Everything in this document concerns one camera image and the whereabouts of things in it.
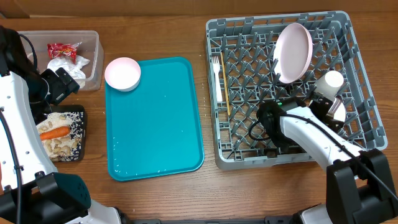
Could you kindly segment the white tissue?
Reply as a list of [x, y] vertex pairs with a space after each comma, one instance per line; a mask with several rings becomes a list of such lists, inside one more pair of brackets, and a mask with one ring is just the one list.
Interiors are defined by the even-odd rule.
[[48, 63], [47, 68], [53, 72], [56, 72], [59, 68], [63, 68], [79, 84], [80, 88], [83, 88], [85, 86], [83, 79], [86, 78], [86, 75], [82, 71], [82, 68], [89, 63], [89, 59], [80, 55], [76, 56], [75, 62], [72, 62], [68, 57], [56, 57]]

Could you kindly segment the white bowl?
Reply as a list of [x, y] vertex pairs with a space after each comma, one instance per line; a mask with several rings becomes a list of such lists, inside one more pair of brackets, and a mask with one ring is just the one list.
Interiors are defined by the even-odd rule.
[[327, 113], [328, 116], [333, 118], [334, 120], [345, 122], [346, 120], [346, 109], [343, 104], [343, 101], [340, 98], [335, 98], [333, 104]]

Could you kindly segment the white cup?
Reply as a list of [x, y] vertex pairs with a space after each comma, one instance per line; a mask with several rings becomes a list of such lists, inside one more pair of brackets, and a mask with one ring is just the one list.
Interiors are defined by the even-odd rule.
[[326, 98], [332, 99], [336, 96], [344, 83], [343, 75], [335, 70], [326, 72], [315, 82], [315, 93], [319, 93]]

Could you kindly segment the red snack wrapper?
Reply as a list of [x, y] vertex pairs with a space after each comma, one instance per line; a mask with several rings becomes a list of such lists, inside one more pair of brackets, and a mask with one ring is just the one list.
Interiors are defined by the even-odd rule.
[[81, 42], [75, 44], [62, 44], [62, 43], [47, 44], [47, 51], [49, 58], [54, 59], [57, 57], [67, 57], [73, 63], [76, 63], [77, 50], [80, 44]]

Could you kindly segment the large pink plate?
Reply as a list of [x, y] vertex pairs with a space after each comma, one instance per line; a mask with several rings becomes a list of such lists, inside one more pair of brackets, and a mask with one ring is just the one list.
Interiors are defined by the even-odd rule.
[[289, 24], [277, 39], [274, 72], [281, 83], [289, 84], [301, 78], [312, 58], [313, 43], [309, 31], [299, 23]]

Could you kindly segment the pink bowl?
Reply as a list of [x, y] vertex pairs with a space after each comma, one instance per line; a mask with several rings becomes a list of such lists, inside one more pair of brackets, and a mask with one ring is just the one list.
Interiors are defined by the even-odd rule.
[[131, 91], [141, 80], [140, 65], [129, 57], [112, 60], [104, 72], [106, 83], [118, 91]]

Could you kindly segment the wooden chopstick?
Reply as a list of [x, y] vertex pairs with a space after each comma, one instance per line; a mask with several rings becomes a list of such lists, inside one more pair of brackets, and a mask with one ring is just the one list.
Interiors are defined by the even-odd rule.
[[228, 114], [228, 117], [230, 117], [231, 116], [231, 110], [230, 110], [230, 106], [229, 106], [228, 81], [227, 81], [227, 78], [226, 78], [226, 72], [225, 72], [225, 66], [224, 66], [224, 60], [223, 60], [222, 51], [220, 52], [220, 58], [221, 58], [221, 68], [222, 68], [222, 74], [223, 74], [224, 94], [225, 94], [225, 98], [226, 98], [227, 114]]

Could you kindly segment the white plastic fork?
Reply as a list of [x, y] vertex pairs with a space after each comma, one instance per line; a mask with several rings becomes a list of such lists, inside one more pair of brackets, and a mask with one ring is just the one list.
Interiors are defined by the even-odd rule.
[[212, 56], [212, 63], [213, 63], [213, 71], [215, 76], [215, 88], [216, 88], [216, 100], [218, 103], [223, 101], [222, 92], [221, 92], [221, 85], [220, 85], [220, 60], [218, 56]]

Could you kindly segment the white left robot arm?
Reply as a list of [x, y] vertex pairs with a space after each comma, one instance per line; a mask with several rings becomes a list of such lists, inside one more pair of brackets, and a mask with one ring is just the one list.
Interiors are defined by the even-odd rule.
[[77, 93], [62, 68], [39, 73], [23, 35], [1, 28], [1, 218], [11, 223], [129, 223], [116, 207], [91, 199], [78, 175], [59, 173], [36, 125], [52, 106]]

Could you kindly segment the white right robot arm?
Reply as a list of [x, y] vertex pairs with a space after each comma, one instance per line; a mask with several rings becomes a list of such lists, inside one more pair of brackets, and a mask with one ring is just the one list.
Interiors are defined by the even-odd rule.
[[309, 106], [292, 97], [260, 104], [256, 113], [268, 139], [283, 148], [299, 145], [326, 172], [326, 202], [265, 223], [382, 223], [397, 217], [397, 195], [387, 157], [340, 137], [328, 118], [333, 107], [318, 97]]

